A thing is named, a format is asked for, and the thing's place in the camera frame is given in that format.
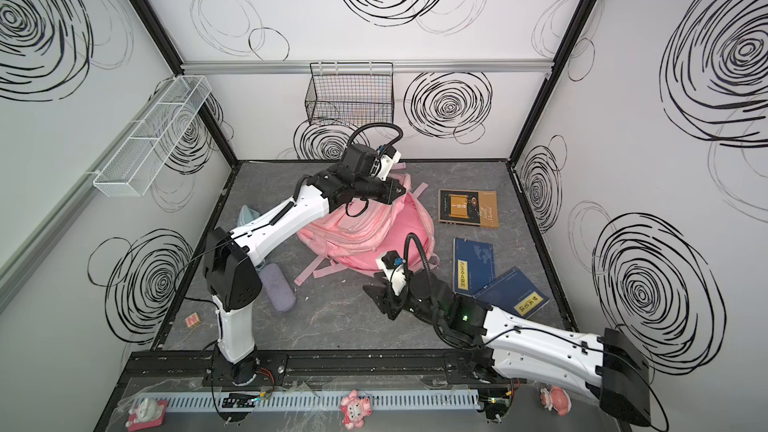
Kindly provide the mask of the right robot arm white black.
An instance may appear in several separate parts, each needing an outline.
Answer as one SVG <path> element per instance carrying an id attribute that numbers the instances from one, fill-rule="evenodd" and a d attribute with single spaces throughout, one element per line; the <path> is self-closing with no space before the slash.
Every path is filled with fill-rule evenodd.
<path id="1" fill-rule="evenodd" d="M 433 273 L 409 278 L 379 272 L 365 293 L 389 319 L 408 312 L 430 325 L 448 346 L 472 353 L 474 373 L 535 381 L 595 400 L 608 415 L 648 427 L 650 367 L 622 332 L 580 333 L 515 316 L 472 297 L 455 294 Z"/>

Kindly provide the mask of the blue book yellow label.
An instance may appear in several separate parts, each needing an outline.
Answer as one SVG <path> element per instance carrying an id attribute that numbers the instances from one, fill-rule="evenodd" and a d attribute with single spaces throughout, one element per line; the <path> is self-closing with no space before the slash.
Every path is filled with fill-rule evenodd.
<path id="1" fill-rule="evenodd" d="M 495 278 L 493 245 L 456 237 L 453 244 L 453 291 L 474 296 Z"/>
<path id="2" fill-rule="evenodd" d="M 530 318 L 550 301 L 518 267 L 496 277 L 473 297 L 524 319 Z"/>

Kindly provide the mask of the brown cover book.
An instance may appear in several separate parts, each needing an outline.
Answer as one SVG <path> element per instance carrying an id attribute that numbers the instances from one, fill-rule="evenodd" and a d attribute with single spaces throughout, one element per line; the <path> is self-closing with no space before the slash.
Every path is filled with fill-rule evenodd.
<path id="1" fill-rule="evenodd" d="M 500 226 L 495 191 L 440 189 L 438 221 L 482 228 Z"/>

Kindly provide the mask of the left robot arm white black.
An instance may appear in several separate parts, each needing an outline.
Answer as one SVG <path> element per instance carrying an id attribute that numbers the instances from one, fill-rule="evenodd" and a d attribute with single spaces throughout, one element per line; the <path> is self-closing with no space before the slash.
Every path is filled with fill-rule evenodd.
<path id="1" fill-rule="evenodd" d="M 204 278 L 216 306 L 217 349 L 231 365 L 236 384 L 247 384 L 256 375 L 252 306 L 262 291 L 256 266 L 300 229 L 355 199 L 393 204 L 406 193 L 390 176 L 400 158 L 392 144 L 374 150 L 351 143 L 339 162 L 302 176 L 291 196 L 259 218 L 207 234 Z"/>

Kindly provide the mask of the pink student backpack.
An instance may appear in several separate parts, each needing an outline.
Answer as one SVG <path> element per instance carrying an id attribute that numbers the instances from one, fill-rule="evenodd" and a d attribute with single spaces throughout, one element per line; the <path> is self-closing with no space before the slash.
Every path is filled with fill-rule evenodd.
<path id="1" fill-rule="evenodd" d="M 410 233 L 422 243 L 428 263 L 437 265 L 435 227 L 427 209 L 420 203 L 428 185 L 413 186 L 411 176 L 396 168 L 394 177 L 406 187 L 406 194 L 394 204 L 371 202 L 366 210 L 363 202 L 353 200 L 351 209 L 357 217 L 340 208 L 299 230 L 297 237 L 317 257 L 299 273 L 294 283 L 302 285 L 309 277 L 321 278 L 345 269 L 373 276 L 379 271 L 376 259 L 388 251 L 404 252 L 404 242 Z"/>

